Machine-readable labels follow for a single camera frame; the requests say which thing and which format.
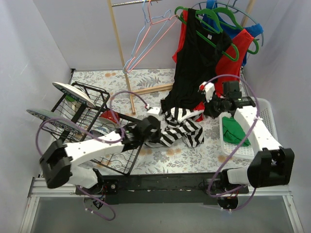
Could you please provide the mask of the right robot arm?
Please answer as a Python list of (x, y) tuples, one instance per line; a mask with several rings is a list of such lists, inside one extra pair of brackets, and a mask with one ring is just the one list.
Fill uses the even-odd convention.
[(225, 82), (226, 92), (216, 95), (212, 82), (203, 82), (199, 92), (205, 95), (205, 103), (212, 117), (230, 113), (245, 133), (234, 148), (235, 154), (245, 140), (249, 140), (254, 158), (248, 167), (225, 169), (220, 166), (211, 179), (202, 181), (202, 190), (210, 197), (223, 200), (220, 205), (227, 211), (239, 210), (237, 204), (227, 202), (228, 194), (237, 194), (244, 187), (254, 189), (288, 185), (294, 165), (294, 151), (286, 149), (271, 135), (259, 117), (259, 101), (256, 97), (244, 97), (237, 81)]

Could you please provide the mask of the black white striped tank top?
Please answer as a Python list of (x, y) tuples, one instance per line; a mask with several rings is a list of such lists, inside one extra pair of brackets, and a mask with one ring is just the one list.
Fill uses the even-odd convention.
[(197, 147), (204, 143), (203, 127), (196, 122), (203, 110), (190, 110), (174, 107), (164, 113), (167, 126), (161, 130), (159, 139), (145, 142), (151, 148), (170, 147), (182, 139), (188, 147)]

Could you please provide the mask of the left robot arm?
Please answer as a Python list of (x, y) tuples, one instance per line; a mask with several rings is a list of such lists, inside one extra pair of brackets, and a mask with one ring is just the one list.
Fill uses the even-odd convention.
[(64, 144), (56, 140), (39, 160), (47, 187), (55, 189), (69, 183), (87, 188), (92, 194), (99, 194), (104, 187), (100, 172), (80, 165), (105, 155), (134, 150), (147, 141), (158, 140), (160, 133), (160, 121), (148, 116), (86, 141)]

